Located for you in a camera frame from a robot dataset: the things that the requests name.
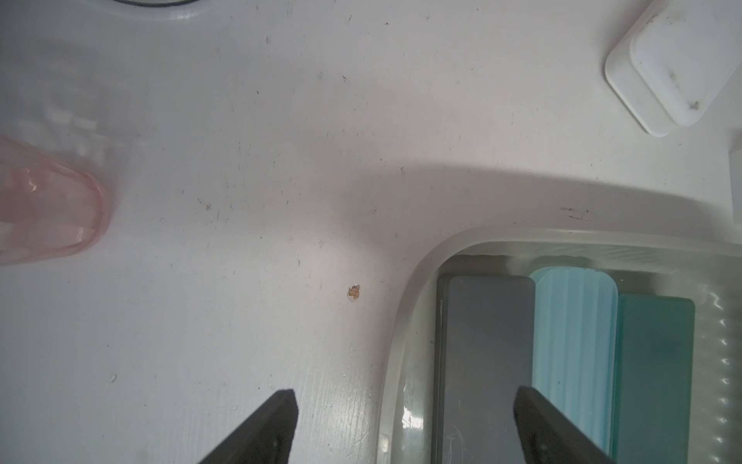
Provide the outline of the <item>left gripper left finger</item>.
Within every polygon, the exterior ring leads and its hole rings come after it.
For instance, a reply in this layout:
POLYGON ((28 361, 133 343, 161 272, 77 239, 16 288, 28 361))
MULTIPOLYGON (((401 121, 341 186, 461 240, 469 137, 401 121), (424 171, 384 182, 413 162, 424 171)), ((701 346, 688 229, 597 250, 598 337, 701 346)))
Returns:
POLYGON ((287 464, 299 419, 293 390, 274 392, 201 464, 287 464))

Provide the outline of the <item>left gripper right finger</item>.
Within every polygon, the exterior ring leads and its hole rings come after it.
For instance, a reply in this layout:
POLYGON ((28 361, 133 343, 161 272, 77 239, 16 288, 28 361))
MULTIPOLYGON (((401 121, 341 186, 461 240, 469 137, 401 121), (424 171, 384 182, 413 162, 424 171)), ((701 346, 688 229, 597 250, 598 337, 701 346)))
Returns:
POLYGON ((614 463, 535 388, 518 388, 513 415, 527 464, 614 463))

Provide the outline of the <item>black pencil case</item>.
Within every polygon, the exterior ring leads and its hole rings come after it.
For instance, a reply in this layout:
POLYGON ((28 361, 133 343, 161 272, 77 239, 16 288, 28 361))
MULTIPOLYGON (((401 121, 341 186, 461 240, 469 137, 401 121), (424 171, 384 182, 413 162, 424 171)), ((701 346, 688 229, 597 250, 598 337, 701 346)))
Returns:
POLYGON ((533 377, 534 297, 525 276, 439 278, 432 462, 524 462, 513 404, 533 377))

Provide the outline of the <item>light blue pencil case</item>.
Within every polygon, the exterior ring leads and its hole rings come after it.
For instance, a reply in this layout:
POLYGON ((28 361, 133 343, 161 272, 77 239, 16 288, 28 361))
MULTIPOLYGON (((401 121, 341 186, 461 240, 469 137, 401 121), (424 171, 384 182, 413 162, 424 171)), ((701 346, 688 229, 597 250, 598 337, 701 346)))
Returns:
POLYGON ((607 274, 547 267, 535 283, 533 388, 610 452, 618 288, 607 274))

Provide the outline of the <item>dark green pencil case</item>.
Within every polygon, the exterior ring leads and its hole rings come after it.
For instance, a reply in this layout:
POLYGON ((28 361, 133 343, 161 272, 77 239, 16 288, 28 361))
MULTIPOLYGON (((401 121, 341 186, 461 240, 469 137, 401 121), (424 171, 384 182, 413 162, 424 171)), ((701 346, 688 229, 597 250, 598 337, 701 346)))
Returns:
POLYGON ((686 463, 695 304, 624 294, 618 299, 611 456, 618 463, 686 463))

